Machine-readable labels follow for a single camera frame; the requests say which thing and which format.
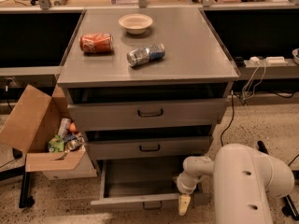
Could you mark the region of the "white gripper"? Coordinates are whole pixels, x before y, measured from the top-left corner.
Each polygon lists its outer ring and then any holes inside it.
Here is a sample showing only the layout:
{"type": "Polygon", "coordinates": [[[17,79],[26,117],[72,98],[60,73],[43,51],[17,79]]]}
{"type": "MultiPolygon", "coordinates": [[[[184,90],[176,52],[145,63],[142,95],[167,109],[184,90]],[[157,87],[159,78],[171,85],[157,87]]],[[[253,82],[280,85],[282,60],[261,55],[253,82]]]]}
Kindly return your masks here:
{"type": "Polygon", "coordinates": [[[178,213],[184,216],[187,213],[191,194],[195,191],[197,184],[200,182],[198,176],[189,175],[187,172],[183,171],[177,177],[177,188],[181,193],[178,197],[178,213]]]}

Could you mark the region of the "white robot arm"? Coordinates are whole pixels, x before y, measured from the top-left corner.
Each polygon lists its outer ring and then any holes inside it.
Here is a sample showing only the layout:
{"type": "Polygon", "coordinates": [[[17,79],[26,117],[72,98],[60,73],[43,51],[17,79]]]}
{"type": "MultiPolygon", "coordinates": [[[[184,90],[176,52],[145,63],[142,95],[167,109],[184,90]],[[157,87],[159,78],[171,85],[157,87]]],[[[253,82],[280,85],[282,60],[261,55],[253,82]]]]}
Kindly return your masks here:
{"type": "Polygon", "coordinates": [[[213,177],[216,224],[273,224],[267,198],[283,198],[294,187],[291,168],[261,151],[240,144],[222,147],[212,160],[190,156],[176,178],[178,213],[185,215],[204,175],[213,177]]]}

